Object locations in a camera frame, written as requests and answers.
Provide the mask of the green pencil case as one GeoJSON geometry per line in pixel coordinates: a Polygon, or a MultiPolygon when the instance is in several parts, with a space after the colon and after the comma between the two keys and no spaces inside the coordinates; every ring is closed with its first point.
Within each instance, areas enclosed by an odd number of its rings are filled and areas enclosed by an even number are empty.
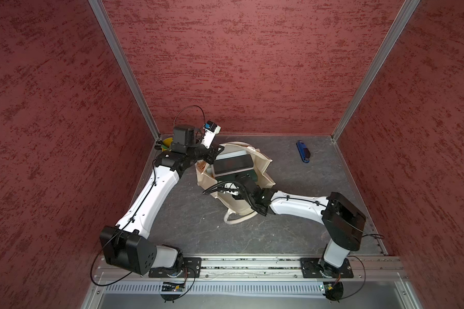
{"type": "Polygon", "coordinates": [[[216,176],[215,180],[218,182],[227,182],[227,183],[241,183],[243,184],[247,179],[257,182],[258,176],[254,170],[242,171],[239,173],[232,173],[229,175],[216,176]]]}

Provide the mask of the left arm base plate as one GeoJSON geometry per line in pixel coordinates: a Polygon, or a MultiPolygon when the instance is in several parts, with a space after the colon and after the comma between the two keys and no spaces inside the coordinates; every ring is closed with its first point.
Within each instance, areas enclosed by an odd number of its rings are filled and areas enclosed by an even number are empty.
{"type": "Polygon", "coordinates": [[[180,257],[171,268],[152,268],[148,273],[149,278],[161,279],[194,279],[201,273],[201,257],[180,257]]]}

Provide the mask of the cream floral canvas tote bag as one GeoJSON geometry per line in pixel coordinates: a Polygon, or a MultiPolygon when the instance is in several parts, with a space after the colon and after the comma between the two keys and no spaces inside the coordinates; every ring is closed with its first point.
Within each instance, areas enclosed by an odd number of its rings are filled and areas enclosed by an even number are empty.
{"type": "Polygon", "coordinates": [[[195,164],[197,183],[228,208],[224,223],[236,225],[252,219],[258,212],[242,198],[235,182],[252,180],[261,189],[272,188],[275,182],[266,172],[272,159],[244,142],[228,142],[221,146],[224,150],[213,164],[203,160],[195,164]]]}

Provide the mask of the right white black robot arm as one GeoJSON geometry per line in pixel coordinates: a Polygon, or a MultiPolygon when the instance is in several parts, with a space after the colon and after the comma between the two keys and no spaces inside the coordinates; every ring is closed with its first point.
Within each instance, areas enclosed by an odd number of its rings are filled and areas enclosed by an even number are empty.
{"type": "Polygon", "coordinates": [[[224,191],[244,200],[263,216],[296,216],[323,225],[330,241],[318,260],[317,269],[325,278],[341,276],[349,253],[359,251],[361,247],[366,215],[340,193],[332,192],[322,197],[289,194],[261,188],[248,176],[230,181],[224,191]]]}

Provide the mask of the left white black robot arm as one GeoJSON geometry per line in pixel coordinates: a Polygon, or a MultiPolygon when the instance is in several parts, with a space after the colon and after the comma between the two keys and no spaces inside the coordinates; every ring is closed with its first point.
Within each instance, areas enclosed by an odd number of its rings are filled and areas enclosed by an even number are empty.
{"type": "Polygon", "coordinates": [[[176,186],[185,170],[199,161],[214,163],[224,147],[214,143],[220,126],[208,121],[204,134],[197,138],[191,126],[176,126],[169,150],[155,158],[152,174],[127,213],[113,227],[106,226],[100,241],[108,265],[145,275],[151,269],[166,269],[180,274],[183,254],[174,247],[149,241],[150,231],[165,199],[176,186]]]}

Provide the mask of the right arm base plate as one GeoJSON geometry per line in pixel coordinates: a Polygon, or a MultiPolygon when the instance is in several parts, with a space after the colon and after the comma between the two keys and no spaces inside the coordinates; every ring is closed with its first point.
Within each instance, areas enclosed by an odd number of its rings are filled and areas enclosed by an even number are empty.
{"type": "Polygon", "coordinates": [[[354,274],[350,262],[345,258],[341,267],[337,268],[325,262],[321,257],[300,258],[300,268],[305,279],[353,279],[354,274]]]}

